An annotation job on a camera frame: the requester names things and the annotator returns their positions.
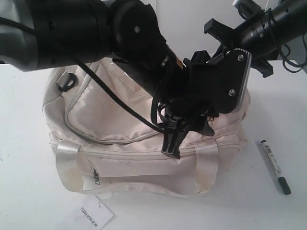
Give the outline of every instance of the marker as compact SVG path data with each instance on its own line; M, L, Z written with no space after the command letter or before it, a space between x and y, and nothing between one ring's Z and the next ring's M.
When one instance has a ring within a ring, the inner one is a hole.
M283 176L283 172L282 170L280 169L273 153L272 153L272 150L270 148L270 146L268 145L267 141L266 140L263 140L261 142L261 145L264 149L264 151L267 153L269 159L270 159L270 162L271 162L271 166L273 167L274 169L274 172L275 172L275 175L278 179L278 182L280 184L280 186L282 187L283 189L283 192L286 194L286 195L289 195L291 194L291 189L285 179L285 177Z

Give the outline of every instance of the white bag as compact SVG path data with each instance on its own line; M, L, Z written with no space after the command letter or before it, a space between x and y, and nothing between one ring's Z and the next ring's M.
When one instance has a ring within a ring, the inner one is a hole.
M150 120L151 96L111 59L89 66L122 101ZM64 72L78 78L67 92L57 85ZM214 138L190 132L181 145L180 160L164 156L163 135L119 107L77 66L53 70L43 113L59 177L68 190L192 196L212 187L219 166L232 168L245 142L241 121L249 102L247 92L242 109L210 122Z

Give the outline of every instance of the paper tag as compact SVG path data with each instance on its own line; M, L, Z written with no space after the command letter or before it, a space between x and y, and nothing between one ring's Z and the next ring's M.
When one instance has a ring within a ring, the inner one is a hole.
M55 226L55 230L101 230L113 214L96 196L88 196L84 203Z

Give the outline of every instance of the white wall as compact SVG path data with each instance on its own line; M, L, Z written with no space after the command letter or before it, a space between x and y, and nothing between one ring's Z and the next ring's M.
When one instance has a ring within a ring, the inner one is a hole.
M191 58L194 51L214 53L219 42L203 33L211 18L236 28L243 19L232 6L234 0L157 0L160 30L172 50L181 58ZM268 0L255 0L265 8Z

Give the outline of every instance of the white table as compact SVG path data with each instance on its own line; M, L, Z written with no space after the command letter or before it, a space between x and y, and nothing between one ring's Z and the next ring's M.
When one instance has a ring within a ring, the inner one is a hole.
M191 198L115 194L105 204L116 217L104 229L307 229L307 75L273 65L266 80L251 72L248 146L232 172L219 172L209 193ZM49 72L0 66L0 230L51 230L85 199L63 188L48 145L41 101ZM256 145L262 139L284 171L289 196L270 176Z

